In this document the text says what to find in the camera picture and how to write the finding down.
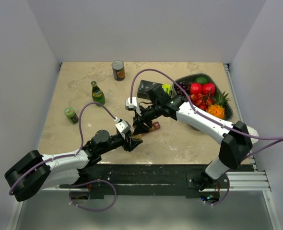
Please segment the clear pill jar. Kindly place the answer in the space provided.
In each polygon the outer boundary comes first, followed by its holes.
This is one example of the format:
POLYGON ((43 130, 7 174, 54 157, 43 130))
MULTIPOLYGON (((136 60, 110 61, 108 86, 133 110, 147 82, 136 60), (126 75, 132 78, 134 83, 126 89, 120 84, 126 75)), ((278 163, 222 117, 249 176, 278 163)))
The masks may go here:
POLYGON ((134 128, 131 128, 130 130, 131 130, 132 137, 133 137, 134 139, 142 140, 142 134, 134 134, 134 131, 135 131, 134 128))

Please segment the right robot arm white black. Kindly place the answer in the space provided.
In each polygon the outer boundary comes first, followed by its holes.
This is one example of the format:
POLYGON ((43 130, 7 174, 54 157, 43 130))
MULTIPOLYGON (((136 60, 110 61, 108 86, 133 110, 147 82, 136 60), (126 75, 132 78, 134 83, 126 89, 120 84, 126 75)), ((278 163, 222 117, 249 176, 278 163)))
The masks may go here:
POLYGON ((180 95, 169 96, 159 85, 153 86, 147 94, 152 103, 146 108, 139 106, 136 97, 129 97, 125 101, 126 109, 135 113, 133 124, 136 135, 146 132, 154 119, 164 116, 186 123, 220 144, 218 157, 202 174, 201 181, 205 187, 213 188, 222 174, 237 169, 252 149, 248 127, 243 122, 233 124, 209 115, 180 95))

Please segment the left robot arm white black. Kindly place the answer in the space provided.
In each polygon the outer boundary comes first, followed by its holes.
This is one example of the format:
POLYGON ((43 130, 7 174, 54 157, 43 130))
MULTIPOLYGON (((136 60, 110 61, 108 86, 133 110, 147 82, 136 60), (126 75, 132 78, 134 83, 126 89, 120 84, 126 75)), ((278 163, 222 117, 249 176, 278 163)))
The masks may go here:
POLYGON ((9 195, 21 202, 48 187, 72 184, 82 188, 87 184, 87 176, 82 171, 100 162, 102 154, 119 147, 130 152, 142 142, 133 137, 130 131, 110 135, 106 130, 99 130, 81 151, 45 155, 33 150, 5 173, 4 177, 10 186, 9 195))

